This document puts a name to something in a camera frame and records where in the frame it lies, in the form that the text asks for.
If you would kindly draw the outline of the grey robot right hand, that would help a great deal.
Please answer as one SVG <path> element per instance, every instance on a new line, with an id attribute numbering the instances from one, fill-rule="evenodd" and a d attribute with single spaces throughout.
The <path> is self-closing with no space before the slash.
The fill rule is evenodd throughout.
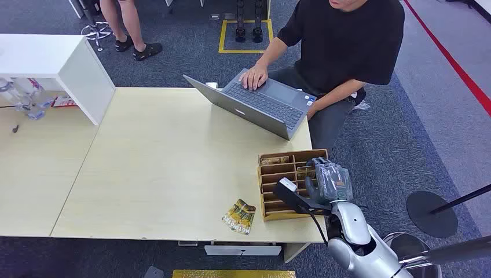
<path id="1" fill-rule="evenodd" d="M 353 186 L 349 171 L 324 157 L 309 159 L 307 166 L 313 166 L 316 182 L 305 177 L 305 186 L 311 198 L 318 204 L 353 200 Z"/>

